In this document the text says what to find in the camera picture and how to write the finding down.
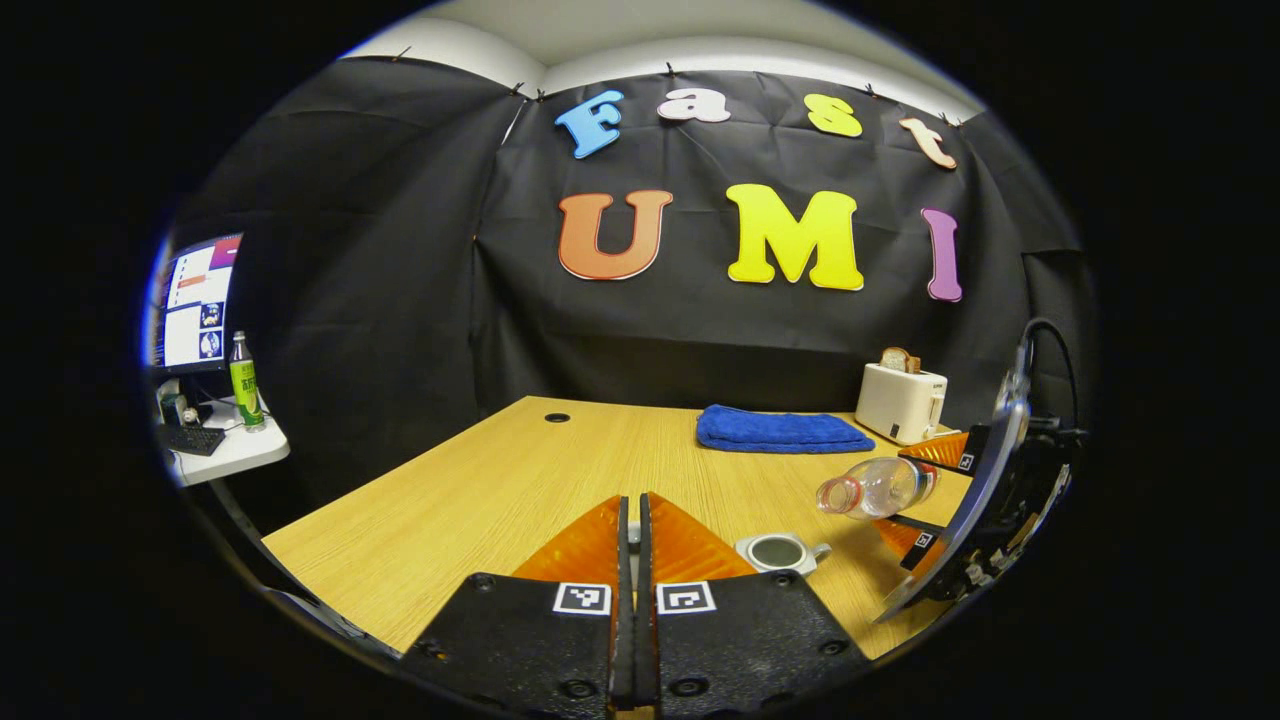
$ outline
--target wall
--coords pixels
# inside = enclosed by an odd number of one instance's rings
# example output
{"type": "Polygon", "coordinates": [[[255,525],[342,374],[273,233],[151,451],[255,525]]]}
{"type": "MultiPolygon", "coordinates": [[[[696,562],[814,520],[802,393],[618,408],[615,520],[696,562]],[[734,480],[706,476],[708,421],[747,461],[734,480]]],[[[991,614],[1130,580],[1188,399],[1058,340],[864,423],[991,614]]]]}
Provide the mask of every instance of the wall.
{"type": "MultiPolygon", "coordinates": [[[[868,33],[865,29],[859,32],[864,37],[868,33]]],[[[849,45],[874,49],[874,55],[891,58],[884,61],[893,61],[899,69],[817,45],[726,36],[676,37],[605,46],[548,67],[511,38],[452,19],[415,15],[344,56],[396,56],[403,53],[406,58],[453,65],[506,86],[513,87],[524,82],[520,92],[527,97],[536,97],[538,88],[557,92],[604,79],[666,72],[666,63],[671,63],[677,72],[759,70],[826,79],[858,88],[872,83],[876,92],[886,97],[933,114],[946,113],[948,118],[961,120],[982,111],[982,104],[963,88],[941,74],[922,70],[925,65],[919,60],[910,64],[891,56],[884,49],[886,41],[877,42],[878,45],[873,45],[851,40],[849,45]]],[[[598,45],[599,42],[579,44],[584,50],[598,45]]]]}

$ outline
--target letter a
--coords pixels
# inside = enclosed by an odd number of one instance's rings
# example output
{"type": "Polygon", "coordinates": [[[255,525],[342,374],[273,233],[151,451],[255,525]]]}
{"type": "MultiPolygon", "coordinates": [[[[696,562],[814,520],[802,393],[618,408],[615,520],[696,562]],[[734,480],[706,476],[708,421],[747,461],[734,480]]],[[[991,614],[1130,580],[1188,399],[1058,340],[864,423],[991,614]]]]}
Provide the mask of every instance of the letter a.
{"type": "Polygon", "coordinates": [[[724,94],[704,87],[672,90],[667,101],[658,105],[658,114],[668,120],[701,120],[722,123],[730,118],[724,109],[724,94]]]}

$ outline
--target keyboard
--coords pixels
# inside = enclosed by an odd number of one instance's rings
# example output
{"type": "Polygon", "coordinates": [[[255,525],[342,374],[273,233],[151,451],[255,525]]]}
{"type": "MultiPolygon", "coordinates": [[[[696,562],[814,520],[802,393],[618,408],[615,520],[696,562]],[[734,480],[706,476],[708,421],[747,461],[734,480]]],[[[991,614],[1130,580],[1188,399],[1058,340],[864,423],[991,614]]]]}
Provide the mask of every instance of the keyboard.
{"type": "Polygon", "coordinates": [[[227,430],[195,425],[160,425],[160,442],[169,450],[209,457],[227,438],[227,430]]]}

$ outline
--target bread slice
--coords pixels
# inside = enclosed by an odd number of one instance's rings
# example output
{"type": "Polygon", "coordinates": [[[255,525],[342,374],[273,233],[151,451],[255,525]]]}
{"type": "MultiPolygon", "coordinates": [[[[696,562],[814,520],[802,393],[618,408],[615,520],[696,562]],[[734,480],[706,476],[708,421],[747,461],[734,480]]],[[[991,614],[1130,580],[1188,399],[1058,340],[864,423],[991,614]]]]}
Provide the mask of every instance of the bread slice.
{"type": "Polygon", "coordinates": [[[886,347],[884,352],[881,352],[881,368],[888,368],[890,370],[905,373],[906,360],[911,355],[901,347],[886,347]]]}

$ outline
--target green bottle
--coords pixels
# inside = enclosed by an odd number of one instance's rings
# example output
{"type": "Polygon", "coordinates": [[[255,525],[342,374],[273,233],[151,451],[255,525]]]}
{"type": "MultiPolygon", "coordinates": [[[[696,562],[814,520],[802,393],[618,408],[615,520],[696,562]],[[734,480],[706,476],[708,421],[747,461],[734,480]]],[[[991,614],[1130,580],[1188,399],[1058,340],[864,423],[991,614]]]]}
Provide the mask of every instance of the green bottle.
{"type": "Polygon", "coordinates": [[[244,331],[236,331],[236,347],[232,350],[232,387],[236,389],[236,407],[244,420],[244,430],[256,433],[266,429],[262,405],[257,400],[257,375],[253,373],[253,356],[244,343],[244,331]]]}

